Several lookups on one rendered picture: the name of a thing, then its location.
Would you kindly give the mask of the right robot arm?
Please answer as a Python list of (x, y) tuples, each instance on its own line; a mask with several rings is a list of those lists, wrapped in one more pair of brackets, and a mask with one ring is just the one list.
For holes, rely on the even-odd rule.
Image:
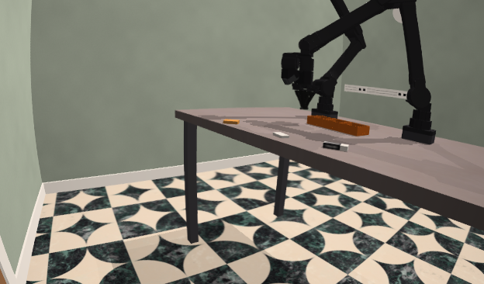
[[(344, 0), (330, 0), (337, 11), (339, 17), (343, 17), (349, 13)], [(334, 105), (331, 105), (334, 97), (335, 85), (337, 84), (337, 79), (346, 69), (346, 67), (351, 63), (354, 57), (359, 51), (366, 48), (365, 39), (363, 37), (363, 31), (360, 25), (347, 31), (345, 36), (350, 40), (349, 47), (343, 52), (331, 69), (323, 75), (320, 79), (314, 80), (314, 85), (319, 85), (320, 89), (316, 94), (319, 94), (319, 104), (317, 103), (317, 109), (312, 109), (312, 112), (323, 113), (327, 115), (338, 115), (338, 111), (334, 111)], [(355, 36), (355, 38), (353, 37)], [(359, 41), (358, 41), (359, 40)], [(358, 41), (358, 42), (354, 42)], [(336, 78), (336, 80), (334, 78)], [(329, 81), (324, 81), (328, 80)], [(327, 98), (328, 97), (328, 98)], [(333, 110), (333, 111), (332, 111)], [(331, 112), (327, 112), (331, 111)]]

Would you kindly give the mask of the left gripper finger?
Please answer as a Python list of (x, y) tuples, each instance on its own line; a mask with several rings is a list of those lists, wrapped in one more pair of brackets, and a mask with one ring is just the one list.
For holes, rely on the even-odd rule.
[[(302, 107), (303, 109), (307, 109), (310, 101), (312, 100), (313, 96), (316, 94), (315, 92), (307, 92), (307, 91), (299, 91), (300, 92), (300, 96), (301, 96), (301, 100), (302, 100)], [(305, 95), (309, 95), (309, 98), (307, 100), (307, 103), (305, 105)]]
[[(297, 96), (297, 98), (298, 98), (298, 100), (299, 100), (299, 104), (300, 104), (300, 106), (301, 106), (301, 107), (303, 107), (303, 106), (302, 106), (302, 101), (301, 101), (301, 96), (300, 96), (300, 92), (299, 92), (299, 91), (300, 91), (300, 90), (295, 90), (295, 93), (296, 93), (296, 96)], [(309, 98), (309, 95), (305, 95), (305, 104), (307, 103), (307, 99), (308, 99), (308, 98)]]

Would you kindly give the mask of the orange rack of bins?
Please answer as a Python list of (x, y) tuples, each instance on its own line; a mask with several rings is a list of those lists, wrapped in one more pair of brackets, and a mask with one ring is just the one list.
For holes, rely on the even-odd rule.
[(307, 123), (354, 136), (369, 135), (370, 129), (370, 126), (352, 123), (342, 119), (334, 119), (327, 116), (307, 116)]

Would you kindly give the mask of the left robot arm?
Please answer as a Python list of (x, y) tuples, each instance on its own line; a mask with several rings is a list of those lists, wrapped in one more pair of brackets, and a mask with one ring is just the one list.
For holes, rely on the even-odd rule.
[[(310, 71), (313, 71), (314, 66), (314, 59), (312, 59), (313, 53), (373, 16), (376, 16), (387, 9), (399, 9), (402, 17), (409, 69), (410, 89), (406, 94), (406, 98), (409, 101), (406, 100), (406, 102), (410, 102), (411, 106), (418, 109), (413, 110), (413, 118), (410, 118), (410, 125), (403, 126), (403, 130), (428, 136), (435, 135), (436, 130), (430, 129), (432, 124), (432, 121), (430, 121), (431, 95), (425, 84), (426, 81), (420, 44), (420, 33), (417, 22), (416, 1), (417, 0), (370, 0), (323, 29), (302, 38), (299, 41), (299, 49), (301, 47), (300, 53), (284, 53), (282, 55), (281, 78), (285, 85), (291, 85), (293, 82), (297, 84), (311, 85), (312, 72)], [(395, 4), (394, 2), (400, 2), (401, 5), (400, 3)], [(311, 56), (308, 57), (309, 55)], [(298, 71), (298, 68), (301, 71)], [(410, 83), (415, 83), (415, 86)]]

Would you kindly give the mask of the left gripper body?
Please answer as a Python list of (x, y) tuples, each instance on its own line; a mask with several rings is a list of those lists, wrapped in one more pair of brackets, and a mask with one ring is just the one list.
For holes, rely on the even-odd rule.
[[(313, 71), (311, 71), (311, 85), (305, 85), (305, 84), (296, 84), (292, 83), (292, 89), (294, 90), (300, 90), (300, 91), (307, 91), (307, 92), (318, 92), (318, 89), (320, 89), (319, 85), (312, 85), (313, 84)], [(309, 89), (309, 90), (307, 90)]]

